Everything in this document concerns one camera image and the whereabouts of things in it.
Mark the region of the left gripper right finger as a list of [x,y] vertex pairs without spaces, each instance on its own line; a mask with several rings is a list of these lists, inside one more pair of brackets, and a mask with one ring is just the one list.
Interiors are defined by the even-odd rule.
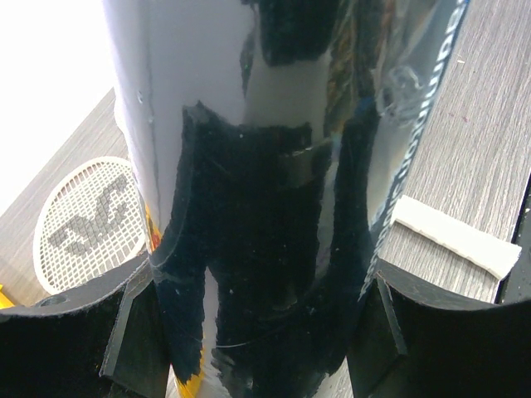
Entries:
[[356,397],[528,397],[530,302],[481,302],[380,263],[348,369]]

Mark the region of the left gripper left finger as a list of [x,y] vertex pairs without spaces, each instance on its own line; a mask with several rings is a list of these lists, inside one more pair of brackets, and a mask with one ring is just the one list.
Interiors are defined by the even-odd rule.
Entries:
[[3,397],[163,397],[168,353],[146,255],[1,312]]

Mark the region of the black shuttlecock tube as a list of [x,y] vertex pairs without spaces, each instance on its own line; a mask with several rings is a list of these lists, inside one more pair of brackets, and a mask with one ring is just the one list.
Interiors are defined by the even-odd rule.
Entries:
[[465,1],[105,1],[182,397],[325,397]]

